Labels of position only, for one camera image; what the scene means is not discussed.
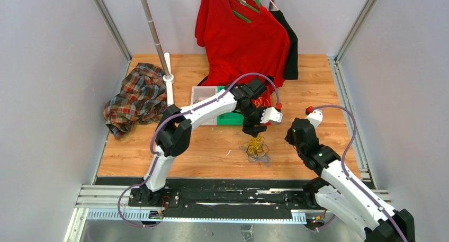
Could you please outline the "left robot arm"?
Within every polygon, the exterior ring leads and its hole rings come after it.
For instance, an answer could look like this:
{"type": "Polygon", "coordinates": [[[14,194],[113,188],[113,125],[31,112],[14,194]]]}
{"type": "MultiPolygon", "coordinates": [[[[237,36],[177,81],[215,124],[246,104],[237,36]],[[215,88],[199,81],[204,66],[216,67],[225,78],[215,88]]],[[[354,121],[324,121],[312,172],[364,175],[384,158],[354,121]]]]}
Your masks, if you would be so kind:
{"type": "Polygon", "coordinates": [[[258,99],[267,87],[254,78],[248,84],[231,84],[216,95],[197,104],[182,108],[168,106],[163,113],[150,143],[153,154],[148,173],[139,186],[141,201],[150,207],[161,203],[161,189],[176,157],[190,146],[192,132],[212,118],[228,112],[238,111],[243,117],[243,133],[256,137],[266,131],[262,121],[263,107],[257,107],[253,101],[258,99]]]}

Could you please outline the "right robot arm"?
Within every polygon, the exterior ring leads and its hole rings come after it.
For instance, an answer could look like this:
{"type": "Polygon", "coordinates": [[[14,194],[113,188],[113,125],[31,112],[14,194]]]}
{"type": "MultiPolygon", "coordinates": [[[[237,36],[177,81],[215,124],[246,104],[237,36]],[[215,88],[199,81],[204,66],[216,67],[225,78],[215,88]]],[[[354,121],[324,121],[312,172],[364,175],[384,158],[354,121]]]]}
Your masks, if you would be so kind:
{"type": "Polygon", "coordinates": [[[415,221],[370,190],[330,147],[320,144],[316,125],[296,118],[285,140],[318,176],[304,187],[303,203],[329,210],[364,241],[415,241],[415,221]]]}

